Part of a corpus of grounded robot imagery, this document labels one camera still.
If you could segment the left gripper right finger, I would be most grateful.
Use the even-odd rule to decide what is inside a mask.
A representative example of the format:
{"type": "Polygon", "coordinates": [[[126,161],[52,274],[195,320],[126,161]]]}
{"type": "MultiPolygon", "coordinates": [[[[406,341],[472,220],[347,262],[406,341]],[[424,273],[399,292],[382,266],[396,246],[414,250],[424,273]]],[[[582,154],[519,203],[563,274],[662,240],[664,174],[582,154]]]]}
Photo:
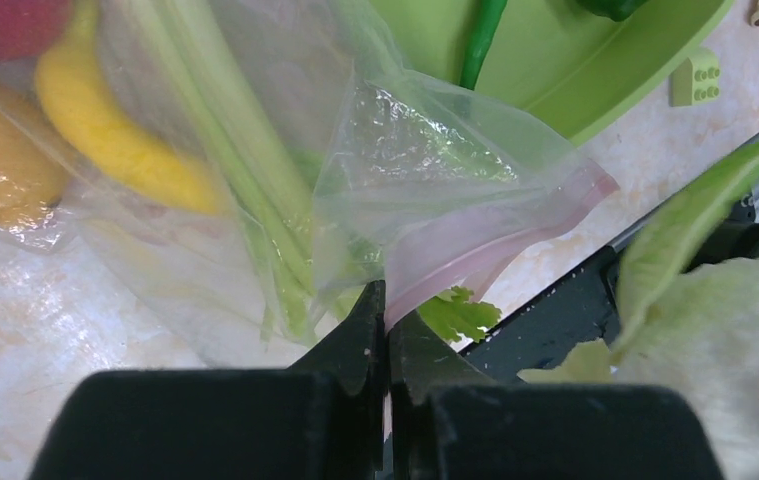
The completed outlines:
{"type": "Polygon", "coordinates": [[[388,335],[398,479],[719,479],[678,393],[651,385],[499,383],[416,314],[388,335]]]}

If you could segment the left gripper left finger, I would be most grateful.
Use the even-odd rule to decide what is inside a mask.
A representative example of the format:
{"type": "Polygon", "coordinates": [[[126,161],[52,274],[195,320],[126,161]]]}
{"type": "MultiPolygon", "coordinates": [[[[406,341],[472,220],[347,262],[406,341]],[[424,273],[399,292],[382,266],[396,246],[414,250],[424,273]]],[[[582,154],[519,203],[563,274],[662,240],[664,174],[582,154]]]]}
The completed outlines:
{"type": "Polygon", "coordinates": [[[385,286],[284,369],[105,370],[64,402],[33,479],[368,479],[382,459],[385,286]]]}

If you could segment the clear zip top bag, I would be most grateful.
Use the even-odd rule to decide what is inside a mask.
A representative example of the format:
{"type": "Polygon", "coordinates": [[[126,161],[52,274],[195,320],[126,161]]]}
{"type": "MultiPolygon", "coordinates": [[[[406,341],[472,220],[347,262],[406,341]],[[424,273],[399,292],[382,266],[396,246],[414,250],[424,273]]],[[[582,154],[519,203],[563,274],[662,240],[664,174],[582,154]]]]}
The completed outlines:
{"type": "Polygon", "coordinates": [[[0,1],[0,238],[81,239],[209,364],[296,359],[371,283],[387,325],[480,337],[616,188],[367,1],[0,1]]]}

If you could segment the white toy cauliflower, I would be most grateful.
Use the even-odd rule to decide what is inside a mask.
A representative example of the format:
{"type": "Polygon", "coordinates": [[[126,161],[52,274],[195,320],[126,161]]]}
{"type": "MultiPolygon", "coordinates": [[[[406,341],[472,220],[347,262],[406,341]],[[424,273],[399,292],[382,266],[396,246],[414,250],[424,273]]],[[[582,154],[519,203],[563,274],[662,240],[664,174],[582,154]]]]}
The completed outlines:
{"type": "Polygon", "coordinates": [[[626,249],[611,344],[576,345],[529,383],[652,383],[682,394],[729,479],[759,479],[759,258],[691,262],[732,205],[759,181],[759,141],[673,195],[626,249]]]}

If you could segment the green plastic bin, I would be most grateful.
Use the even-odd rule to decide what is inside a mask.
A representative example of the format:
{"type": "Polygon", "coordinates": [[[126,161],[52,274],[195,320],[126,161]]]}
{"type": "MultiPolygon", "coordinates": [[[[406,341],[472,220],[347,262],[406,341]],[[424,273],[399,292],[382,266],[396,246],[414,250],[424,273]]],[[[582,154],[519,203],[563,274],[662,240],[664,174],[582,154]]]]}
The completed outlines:
{"type": "MultiPolygon", "coordinates": [[[[414,69],[458,81],[476,2],[373,5],[414,69]]],[[[476,90],[581,145],[658,87],[731,7],[729,1],[649,1],[627,20],[613,22],[575,1],[511,1],[476,90]]]]}

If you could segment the toy celery stalk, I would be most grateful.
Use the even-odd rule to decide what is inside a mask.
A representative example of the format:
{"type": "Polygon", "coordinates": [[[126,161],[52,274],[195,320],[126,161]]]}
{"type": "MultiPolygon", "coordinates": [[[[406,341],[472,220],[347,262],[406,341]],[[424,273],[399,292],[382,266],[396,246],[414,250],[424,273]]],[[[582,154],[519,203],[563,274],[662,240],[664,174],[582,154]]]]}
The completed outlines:
{"type": "Polygon", "coordinates": [[[121,102],[203,165],[269,279],[263,332],[307,345],[349,289],[380,277],[386,233],[344,221],[355,197],[400,221],[445,212],[511,167],[457,113],[438,119],[369,1],[106,1],[99,47],[121,102]]]}

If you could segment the orange toy mango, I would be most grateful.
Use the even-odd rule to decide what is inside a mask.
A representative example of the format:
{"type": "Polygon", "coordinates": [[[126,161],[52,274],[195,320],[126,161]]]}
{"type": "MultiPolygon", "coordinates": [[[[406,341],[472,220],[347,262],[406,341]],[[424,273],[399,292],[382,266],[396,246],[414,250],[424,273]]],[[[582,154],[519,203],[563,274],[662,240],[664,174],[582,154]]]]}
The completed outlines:
{"type": "Polygon", "coordinates": [[[0,227],[45,223],[70,180],[76,151],[25,96],[0,83],[0,227]]]}

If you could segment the yellow toy banana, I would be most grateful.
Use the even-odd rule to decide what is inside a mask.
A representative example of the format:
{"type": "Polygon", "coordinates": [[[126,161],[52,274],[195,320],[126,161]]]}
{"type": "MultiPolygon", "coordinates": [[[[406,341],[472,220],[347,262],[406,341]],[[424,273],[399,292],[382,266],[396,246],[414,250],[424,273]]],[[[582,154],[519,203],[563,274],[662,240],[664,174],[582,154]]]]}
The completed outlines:
{"type": "Polygon", "coordinates": [[[74,1],[58,40],[39,56],[34,87],[58,133],[106,176],[165,206],[216,214],[221,201],[207,169],[133,121],[100,67],[99,6],[74,1]]]}

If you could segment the red toy apple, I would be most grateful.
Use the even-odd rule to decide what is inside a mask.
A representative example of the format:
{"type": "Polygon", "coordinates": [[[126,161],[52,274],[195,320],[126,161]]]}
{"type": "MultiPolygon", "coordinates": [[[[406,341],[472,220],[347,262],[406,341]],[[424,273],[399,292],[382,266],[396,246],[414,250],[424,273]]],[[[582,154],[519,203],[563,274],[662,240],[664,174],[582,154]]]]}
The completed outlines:
{"type": "Polygon", "coordinates": [[[45,51],[63,33],[71,12],[66,0],[1,0],[0,62],[45,51]]]}

